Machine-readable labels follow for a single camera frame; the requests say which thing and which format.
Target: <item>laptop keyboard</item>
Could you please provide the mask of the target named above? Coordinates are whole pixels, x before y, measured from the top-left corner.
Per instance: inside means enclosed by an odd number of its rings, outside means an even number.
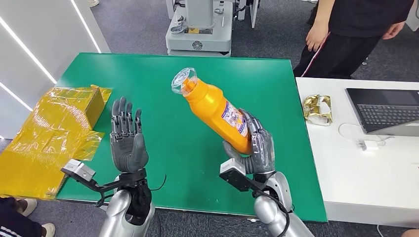
[[[419,106],[358,105],[358,109],[370,125],[398,125],[419,119]]]

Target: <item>floor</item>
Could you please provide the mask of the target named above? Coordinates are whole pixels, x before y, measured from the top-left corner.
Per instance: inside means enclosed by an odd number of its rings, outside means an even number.
[[[311,3],[298,0],[262,0],[256,28],[249,17],[234,22],[234,57],[289,58],[298,63],[309,29],[305,23]],[[100,0],[92,12],[115,53],[167,54],[165,34],[169,19],[164,0]],[[382,41],[356,79],[419,81],[419,32],[405,28],[396,38]],[[9,143],[0,140],[0,152]],[[30,216],[53,222],[56,237],[95,237],[105,212],[87,204],[40,201]],[[317,237],[380,237],[375,225],[330,221],[306,222]],[[382,236],[399,237],[406,228],[380,227]],[[157,210],[148,237],[266,237],[260,222],[243,218]]]

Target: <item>white sneaker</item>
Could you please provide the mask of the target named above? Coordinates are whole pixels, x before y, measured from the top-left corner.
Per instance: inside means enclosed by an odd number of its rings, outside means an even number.
[[[87,5],[89,7],[94,7],[99,4],[99,0],[87,0]]]
[[[46,229],[46,236],[44,236],[44,237],[54,237],[55,225],[53,223],[43,224],[42,227],[44,227]]]
[[[26,198],[26,199],[23,199],[23,200],[25,200],[28,203],[28,206],[22,212],[22,215],[29,216],[29,214],[31,214],[35,210],[35,208],[37,207],[38,202],[37,202],[36,199],[30,199],[30,198]]]

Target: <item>black pants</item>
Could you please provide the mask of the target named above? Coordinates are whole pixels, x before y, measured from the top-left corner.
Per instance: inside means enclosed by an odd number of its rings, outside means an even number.
[[[41,237],[42,227],[38,222],[16,211],[16,200],[0,197],[0,237]]]
[[[358,38],[330,33],[317,52],[310,52],[305,46],[294,76],[350,79],[380,39],[381,36]]]

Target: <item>humanoid robot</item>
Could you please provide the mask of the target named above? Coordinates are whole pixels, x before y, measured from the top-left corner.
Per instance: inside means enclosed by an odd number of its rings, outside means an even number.
[[[151,191],[147,185],[145,165],[148,154],[141,132],[141,110],[132,116],[132,103],[126,106],[122,97],[113,103],[111,148],[115,167],[121,174],[112,183],[98,185],[95,172],[85,164],[70,160],[61,170],[88,188],[99,192],[101,206],[112,197],[99,237],[144,237],[154,216]],[[275,170],[275,152],[271,134],[258,119],[241,110],[248,122],[252,154],[242,157],[226,141],[224,149],[230,157],[220,167],[220,177],[240,192],[252,190],[254,211],[267,224],[274,237],[313,237],[292,211],[290,188],[285,176]],[[246,177],[252,174],[253,179]],[[114,190],[113,195],[105,192]]]

